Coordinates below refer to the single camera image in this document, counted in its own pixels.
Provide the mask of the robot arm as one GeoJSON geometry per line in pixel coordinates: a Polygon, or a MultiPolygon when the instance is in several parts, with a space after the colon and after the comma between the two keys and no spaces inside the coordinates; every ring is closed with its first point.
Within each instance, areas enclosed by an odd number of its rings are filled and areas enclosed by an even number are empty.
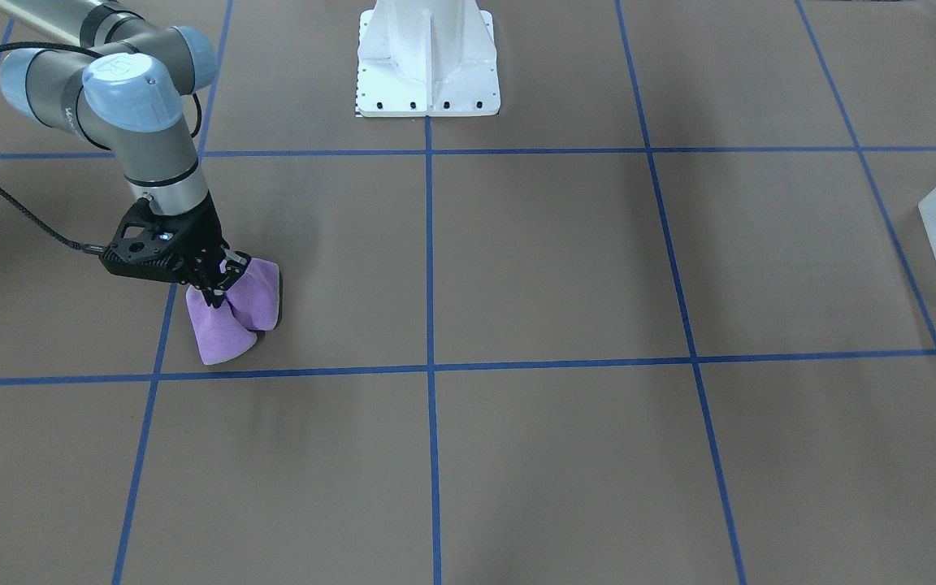
{"type": "Polygon", "coordinates": [[[133,193],[112,240],[82,251],[116,276],[187,284],[222,306],[250,256],[223,238],[183,102],[218,76],[211,41],[115,1],[0,1],[0,12],[54,41],[8,50],[5,100],[111,152],[133,193]]]}

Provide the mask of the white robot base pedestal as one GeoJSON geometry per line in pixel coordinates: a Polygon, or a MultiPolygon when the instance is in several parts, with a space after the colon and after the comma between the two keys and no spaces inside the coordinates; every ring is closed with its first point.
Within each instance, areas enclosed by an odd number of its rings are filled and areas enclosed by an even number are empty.
{"type": "Polygon", "coordinates": [[[359,15],[357,41],[356,115],[501,111],[494,19],[475,1],[376,1],[359,15]]]}

